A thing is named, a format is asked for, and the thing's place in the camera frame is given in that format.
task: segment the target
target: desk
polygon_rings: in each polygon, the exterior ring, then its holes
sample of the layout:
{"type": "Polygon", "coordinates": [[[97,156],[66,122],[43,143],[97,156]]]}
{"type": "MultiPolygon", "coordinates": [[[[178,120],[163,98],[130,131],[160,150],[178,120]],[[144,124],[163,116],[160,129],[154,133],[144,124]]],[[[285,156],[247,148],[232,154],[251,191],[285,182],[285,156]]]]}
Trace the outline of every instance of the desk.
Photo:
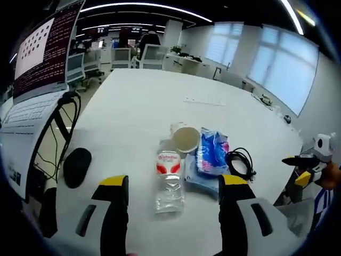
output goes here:
{"type": "Polygon", "coordinates": [[[229,136],[230,148],[251,154],[258,197],[274,203],[293,167],[281,162],[300,153],[302,141],[283,120],[249,92],[221,82],[151,69],[115,69],[92,97],[76,124],[68,152],[92,154],[83,184],[57,188],[57,215],[91,198],[98,183],[129,175],[127,252],[139,255],[214,255],[221,251],[219,205],[208,196],[186,193],[183,214],[158,220],[154,213],[155,161],[159,140],[169,126],[184,121],[229,136]],[[196,101],[220,102],[187,103],[196,101]]]}
{"type": "Polygon", "coordinates": [[[182,65],[181,73],[195,76],[202,62],[192,60],[191,58],[180,57],[179,55],[168,54],[167,58],[174,58],[182,65]]]}

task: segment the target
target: window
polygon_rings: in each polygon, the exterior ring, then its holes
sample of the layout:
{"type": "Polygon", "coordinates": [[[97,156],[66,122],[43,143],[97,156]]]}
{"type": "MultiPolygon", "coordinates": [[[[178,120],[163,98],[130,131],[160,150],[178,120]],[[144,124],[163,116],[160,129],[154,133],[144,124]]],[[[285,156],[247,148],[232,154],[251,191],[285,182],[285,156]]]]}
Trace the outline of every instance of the window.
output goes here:
{"type": "Polygon", "coordinates": [[[243,24],[241,23],[215,24],[205,58],[230,66],[237,50],[242,29],[243,24]]]}
{"type": "Polygon", "coordinates": [[[264,27],[248,77],[299,115],[314,82],[318,56],[318,47],[304,37],[264,27]]]}

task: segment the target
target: white wall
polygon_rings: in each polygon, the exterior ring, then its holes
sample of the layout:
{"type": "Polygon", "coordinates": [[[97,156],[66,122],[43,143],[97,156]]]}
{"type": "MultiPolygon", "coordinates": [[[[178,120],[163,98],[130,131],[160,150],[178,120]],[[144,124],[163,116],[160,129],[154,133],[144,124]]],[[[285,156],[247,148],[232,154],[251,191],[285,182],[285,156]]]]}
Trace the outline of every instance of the white wall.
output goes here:
{"type": "Polygon", "coordinates": [[[175,20],[168,20],[163,34],[161,45],[165,47],[172,47],[178,44],[182,30],[182,23],[175,20]]]}
{"type": "MultiPolygon", "coordinates": [[[[209,42],[210,32],[213,26],[190,28],[182,31],[181,45],[183,51],[194,56],[201,57],[203,62],[215,67],[223,67],[218,63],[205,59],[205,51],[209,42]]],[[[230,71],[245,78],[250,71],[253,59],[258,49],[258,42],[262,29],[260,27],[244,26],[240,42],[234,56],[230,71]]],[[[255,93],[266,93],[275,105],[281,107],[284,115],[290,115],[292,125],[301,130],[300,136],[305,142],[318,133],[338,133],[338,145],[334,161],[341,163],[341,67],[330,61],[322,53],[319,54],[319,62],[315,80],[300,115],[297,117],[285,104],[260,85],[246,79],[255,85],[255,93]]]]}

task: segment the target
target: blue plastic bag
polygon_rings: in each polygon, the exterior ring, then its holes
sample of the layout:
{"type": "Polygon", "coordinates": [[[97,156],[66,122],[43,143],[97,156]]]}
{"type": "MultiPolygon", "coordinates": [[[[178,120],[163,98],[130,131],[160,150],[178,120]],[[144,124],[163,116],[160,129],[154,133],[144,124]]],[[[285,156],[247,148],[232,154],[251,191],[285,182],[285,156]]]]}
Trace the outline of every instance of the blue plastic bag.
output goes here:
{"type": "Polygon", "coordinates": [[[227,173],[225,155],[228,151],[227,136],[201,128],[200,144],[196,152],[198,173],[212,178],[227,173]]]}
{"type": "Polygon", "coordinates": [[[187,154],[185,159],[184,179],[192,186],[209,193],[214,200],[218,200],[219,182],[218,178],[198,175],[196,158],[187,154]]]}

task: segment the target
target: computer monitor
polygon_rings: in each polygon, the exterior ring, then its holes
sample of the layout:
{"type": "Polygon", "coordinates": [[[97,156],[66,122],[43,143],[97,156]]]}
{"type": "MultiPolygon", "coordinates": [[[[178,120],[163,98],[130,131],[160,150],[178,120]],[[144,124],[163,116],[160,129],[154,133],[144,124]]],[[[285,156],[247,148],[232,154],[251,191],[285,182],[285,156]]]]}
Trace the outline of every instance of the computer monitor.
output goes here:
{"type": "Polygon", "coordinates": [[[91,43],[91,49],[93,50],[98,50],[103,47],[103,41],[104,40],[99,40],[91,43]]]}
{"type": "Polygon", "coordinates": [[[100,37],[107,36],[108,33],[109,33],[108,27],[99,27],[99,28],[88,29],[85,34],[86,36],[89,36],[93,38],[94,40],[96,40],[100,37]]]}
{"type": "Polygon", "coordinates": [[[135,39],[128,39],[128,45],[130,45],[131,47],[135,47],[135,44],[136,44],[135,39]]]}
{"type": "Polygon", "coordinates": [[[60,9],[21,43],[14,74],[14,103],[66,89],[70,36],[83,2],[60,9]]]}
{"type": "Polygon", "coordinates": [[[130,39],[140,39],[142,34],[142,28],[131,28],[131,33],[129,35],[130,39]]]}

